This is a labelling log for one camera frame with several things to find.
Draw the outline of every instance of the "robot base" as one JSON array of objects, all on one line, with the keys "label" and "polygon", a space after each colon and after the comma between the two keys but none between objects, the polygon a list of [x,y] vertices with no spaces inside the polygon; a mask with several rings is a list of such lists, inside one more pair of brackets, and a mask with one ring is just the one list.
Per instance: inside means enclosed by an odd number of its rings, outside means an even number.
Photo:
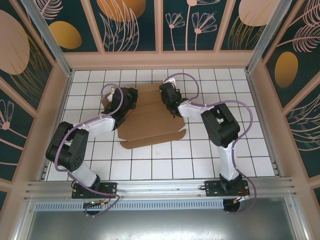
[{"label": "robot base", "polygon": [[[101,182],[99,192],[106,193],[106,194],[116,194],[117,193],[117,183],[116,182]],[[78,183],[73,184],[72,190],[72,199],[104,199],[105,196],[95,194],[91,191],[84,189]]]}]

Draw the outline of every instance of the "enclosure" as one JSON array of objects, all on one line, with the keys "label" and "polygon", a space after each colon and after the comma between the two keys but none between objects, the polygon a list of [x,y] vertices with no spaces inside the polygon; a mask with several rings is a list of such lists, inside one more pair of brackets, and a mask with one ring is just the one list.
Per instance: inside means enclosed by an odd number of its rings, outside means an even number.
[{"label": "enclosure", "polygon": [[[320,239],[319,0],[4,0],[0,20],[0,239]],[[121,196],[87,218],[45,157],[58,124],[101,114],[106,84],[179,73],[183,98],[192,76],[194,103],[252,111],[236,157],[255,206],[226,214],[199,188],[221,159],[185,117],[181,139],[126,149],[116,129],[87,142],[85,164]],[[241,135],[250,114],[227,106]]]}]

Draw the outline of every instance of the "grid floor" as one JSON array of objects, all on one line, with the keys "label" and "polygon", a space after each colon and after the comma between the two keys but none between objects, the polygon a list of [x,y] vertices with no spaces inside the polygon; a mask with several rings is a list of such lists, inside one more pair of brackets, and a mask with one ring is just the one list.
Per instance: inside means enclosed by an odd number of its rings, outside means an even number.
[{"label": "grid floor", "polygon": [[[63,121],[80,123],[92,119],[103,110],[100,91],[103,85],[115,83],[120,87],[138,87],[160,83],[175,73],[188,73],[199,81],[200,95],[195,103],[212,104],[224,100],[238,100],[247,104],[254,123],[246,138],[236,145],[238,168],[249,177],[275,175],[265,143],[254,101],[243,69],[144,69],[76,71],[63,112]],[[177,88],[187,98],[196,95],[197,88],[191,78],[176,76]],[[241,131],[248,127],[250,116],[244,107],[235,103],[227,106]],[[177,141],[165,142],[135,149],[120,145],[118,132],[108,132],[87,143],[85,163],[101,180],[165,180],[218,178],[220,159],[218,149],[208,138],[200,121],[184,119],[186,135]],[[45,179],[65,181],[65,173],[55,171],[49,164]]]}]

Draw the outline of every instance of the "decorative wallpaper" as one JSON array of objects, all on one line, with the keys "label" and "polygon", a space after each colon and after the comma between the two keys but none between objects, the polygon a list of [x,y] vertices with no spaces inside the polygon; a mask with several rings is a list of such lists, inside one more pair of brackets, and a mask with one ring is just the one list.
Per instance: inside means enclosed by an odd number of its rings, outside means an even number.
[{"label": "decorative wallpaper", "polygon": [[0,23],[0,77],[37,109],[52,65],[8,1]]},{"label": "decorative wallpaper", "polygon": [[296,5],[296,3],[297,3],[297,0],[292,0],[288,11],[287,11],[286,14],[284,15],[284,17],[283,17],[280,25],[278,26],[277,30],[276,30],[275,33],[273,34],[272,39],[270,40],[269,44],[268,44],[268,45],[266,46],[266,48],[265,48],[265,50],[264,50],[264,52],[263,52],[263,54],[262,54],[262,57],[263,57],[263,58],[265,58],[265,56],[266,56],[266,54],[268,53],[271,45],[274,43],[274,40],[275,40],[276,36],[278,36],[280,30],[282,29],[283,25],[285,24],[287,18],[289,17],[289,15],[290,15],[292,9],[294,8],[294,6]]},{"label": "decorative wallpaper", "polygon": [[106,52],[155,51],[154,0],[90,0]]},{"label": "decorative wallpaper", "polygon": [[0,178],[12,181],[33,117],[0,90]]},{"label": "decorative wallpaper", "polygon": [[236,0],[221,50],[253,50],[279,0]]},{"label": "decorative wallpaper", "polygon": [[97,52],[80,0],[34,0],[63,52]]},{"label": "decorative wallpaper", "polygon": [[266,63],[284,107],[320,70],[320,3],[306,0]]},{"label": "decorative wallpaper", "polygon": [[7,196],[7,193],[5,191],[0,191],[0,213],[1,213],[2,206],[5,203],[6,196]]},{"label": "decorative wallpaper", "polygon": [[213,50],[227,0],[164,0],[163,50]]},{"label": "decorative wallpaper", "polygon": [[309,178],[320,175],[320,85],[286,118]]}]

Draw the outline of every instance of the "cardboard sheet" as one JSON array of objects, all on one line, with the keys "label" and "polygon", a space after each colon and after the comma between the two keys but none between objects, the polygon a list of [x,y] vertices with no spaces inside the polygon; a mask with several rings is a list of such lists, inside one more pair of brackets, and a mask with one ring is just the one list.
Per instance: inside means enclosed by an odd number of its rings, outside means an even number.
[{"label": "cardboard sheet", "polygon": [[[186,130],[182,117],[174,118],[161,100],[159,84],[149,84],[138,89],[135,110],[127,114],[124,123],[118,128],[118,137],[126,140],[120,144],[126,149],[134,149],[153,144],[161,144],[182,139]],[[109,103],[105,97],[104,107]]]}]

